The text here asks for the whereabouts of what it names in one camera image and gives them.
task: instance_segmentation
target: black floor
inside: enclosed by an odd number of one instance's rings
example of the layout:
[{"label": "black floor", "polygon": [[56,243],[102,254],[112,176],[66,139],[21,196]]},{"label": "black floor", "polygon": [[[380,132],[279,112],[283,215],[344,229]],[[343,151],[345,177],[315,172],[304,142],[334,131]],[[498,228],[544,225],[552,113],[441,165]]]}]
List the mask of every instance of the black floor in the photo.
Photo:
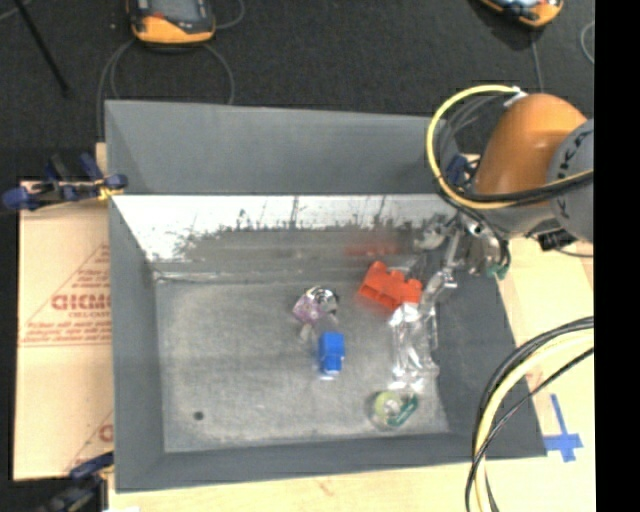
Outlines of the black floor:
[{"label": "black floor", "polygon": [[[0,192],[39,177],[53,152],[92,151],[97,89],[109,58],[131,38],[124,0],[23,0],[72,95],[54,74],[13,0],[0,0]],[[429,115],[458,90],[516,84],[561,96],[594,116],[594,65],[580,35],[595,0],[566,1],[535,34],[478,0],[245,0],[246,15],[218,33],[237,105]],[[237,0],[215,0],[219,23]],[[594,52],[595,29],[584,34]],[[159,55],[134,45],[115,73],[121,97],[225,102],[229,80],[197,50]],[[29,510],[65,482],[11,477],[16,340],[16,218],[0,214],[0,511]]]}]

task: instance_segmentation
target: tripod leg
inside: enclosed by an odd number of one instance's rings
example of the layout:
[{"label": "tripod leg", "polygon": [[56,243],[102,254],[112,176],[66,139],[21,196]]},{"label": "tripod leg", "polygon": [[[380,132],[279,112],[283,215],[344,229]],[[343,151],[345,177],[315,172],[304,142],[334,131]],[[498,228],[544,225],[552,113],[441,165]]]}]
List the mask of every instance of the tripod leg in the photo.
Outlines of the tripod leg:
[{"label": "tripod leg", "polygon": [[51,68],[51,71],[55,75],[56,80],[58,81],[58,84],[60,85],[60,89],[62,90],[62,95],[65,98],[68,97],[70,92],[71,92],[71,88],[69,87],[69,84],[67,83],[67,81],[62,76],[62,73],[60,72],[60,69],[58,69],[58,66],[56,65],[55,61],[53,60],[53,57],[51,56],[51,53],[49,53],[49,50],[47,49],[47,46],[44,44],[44,41],[43,41],[42,37],[40,36],[40,33],[38,32],[38,28],[33,23],[33,20],[31,19],[31,16],[29,16],[29,12],[25,8],[25,6],[22,4],[22,0],[14,0],[14,3],[16,4],[16,7],[18,8],[18,11],[20,12],[20,15],[22,16],[22,19],[24,19],[24,22],[27,24],[27,27],[29,27],[29,31],[31,32],[31,35],[33,35],[33,38],[36,40],[36,43],[38,44],[38,47],[40,48],[40,51],[42,52],[42,55],[44,56],[45,60],[47,61],[47,64],[49,64],[49,67]]}]

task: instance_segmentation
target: yellow cable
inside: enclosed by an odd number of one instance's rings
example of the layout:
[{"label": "yellow cable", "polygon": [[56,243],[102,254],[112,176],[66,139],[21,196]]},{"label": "yellow cable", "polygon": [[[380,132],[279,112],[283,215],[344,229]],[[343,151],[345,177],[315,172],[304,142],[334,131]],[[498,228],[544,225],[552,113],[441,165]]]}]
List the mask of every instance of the yellow cable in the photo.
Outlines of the yellow cable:
[{"label": "yellow cable", "polygon": [[[449,184],[447,183],[447,181],[444,178],[444,176],[442,176],[442,171],[440,170],[440,167],[438,166],[437,159],[435,157],[435,151],[434,151],[434,148],[433,148],[433,139],[434,139],[434,134],[435,134],[435,130],[436,130],[436,126],[438,125],[438,122],[442,119],[444,114],[454,104],[458,103],[459,101],[461,101],[461,100],[463,100],[463,99],[465,99],[465,98],[467,98],[469,96],[473,96],[475,94],[487,93],[487,92],[500,92],[500,93],[504,93],[504,94],[518,94],[521,91],[520,91],[520,89],[518,87],[511,87],[511,86],[507,86],[507,85],[478,85],[476,87],[471,87],[469,89],[465,89],[464,91],[459,92],[458,94],[455,94],[454,96],[449,98],[447,101],[445,101],[442,104],[442,106],[440,106],[440,108],[433,115],[433,117],[431,119],[431,123],[429,124],[429,126],[427,128],[427,135],[426,135],[426,140],[425,140],[426,150],[427,150],[427,159],[429,161],[429,165],[431,166],[431,170],[432,170],[435,178],[440,183],[440,186],[442,187],[442,189],[446,192],[446,194],[451,199],[455,200],[457,203],[461,204],[462,206],[467,206],[468,208],[472,208],[472,209],[476,209],[476,210],[495,210],[495,209],[498,209],[498,208],[507,208],[509,206],[514,206],[515,204],[518,203],[518,201],[515,201],[515,200],[512,200],[512,201],[487,201],[487,202],[474,201],[472,199],[468,199],[468,198],[465,198],[465,197],[459,195],[453,188],[451,188],[449,186]],[[573,174],[571,176],[568,176],[566,178],[562,178],[562,179],[553,181],[551,183],[547,183],[546,185],[543,185],[542,187],[534,189],[531,192],[539,192],[539,191],[543,191],[543,190],[551,187],[552,185],[557,185],[557,184],[565,183],[565,182],[569,182],[569,181],[575,181],[576,179],[581,178],[582,176],[586,176],[588,174],[593,174],[593,169],[582,171],[582,172]]]},{"label": "yellow cable", "polygon": [[[528,357],[519,366],[512,370],[511,373],[507,374],[505,379],[496,388],[496,391],[494,392],[491,400],[487,403],[487,406],[482,413],[482,419],[480,420],[480,424],[478,426],[476,445],[474,446],[474,456],[489,436],[491,426],[493,424],[493,418],[500,408],[500,405],[502,404],[504,398],[509,393],[509,391],[511,391],[511,388],[513,388],[513,386],[517,382],[519,382],[520,379],[522,379],[526,375],[526,373],[531,370],[531,368],[539,365],[550,355],[557,354],[558,352],[567,350],[569,348],[574,348],[585,343],[589,343],[591,346],[593,346],[594,341],[592,336],[585,336],[584,332],[581,332],[580,334],[571,333],[564,336],[559,336],[543,348],[534,352],[530,357]],[[482,512],[487,512],[491,510],[491,507],[490,505],[488,505],[489,500],[487,497],[488,491],[486,479],[484,478],[484,475],[482,478],[480,477],[480,474],[484,473],[484,460],[485,457],[482,457],[480,463],[478,464],[474,484],[476,488],[476,498],[478,500],[478,506],[480,507],[480,510]]]}]

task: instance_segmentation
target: blue tape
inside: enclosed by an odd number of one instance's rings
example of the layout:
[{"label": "blue tape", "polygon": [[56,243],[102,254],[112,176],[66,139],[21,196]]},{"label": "blue tape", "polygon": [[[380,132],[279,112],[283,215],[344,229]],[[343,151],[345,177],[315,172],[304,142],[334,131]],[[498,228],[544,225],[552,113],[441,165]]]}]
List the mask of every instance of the blue tape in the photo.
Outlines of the blue tape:
[{"label": "blue tape", "polygon": [[562,455],[563,462],[573,462],[576,460],[574,450],[576,448],[583,448],[584,445],[578,434],[569,434],[567,425],[564,422],[564,417],[562,416],[562,411],[560,410],[560,402],[558,402],[558,397],[555,394],[551,395],[551,403],[558,418],[561,433],[553,436],[543,436],[544,446],[547,452],[558,450]]}]

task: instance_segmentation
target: red block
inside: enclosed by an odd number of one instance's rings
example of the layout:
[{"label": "red block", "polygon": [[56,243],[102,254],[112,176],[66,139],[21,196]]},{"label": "red block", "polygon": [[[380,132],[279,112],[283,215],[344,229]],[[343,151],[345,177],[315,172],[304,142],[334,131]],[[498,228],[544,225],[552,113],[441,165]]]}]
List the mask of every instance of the red block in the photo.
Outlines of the red block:
[{"label": "red block", "polygon": [[403,272],[388,271],[384,263],[374,261],[364,276],[358,293],[395,310],[405,302],[420,302],[422,283],[417,279],[405,280]]}]

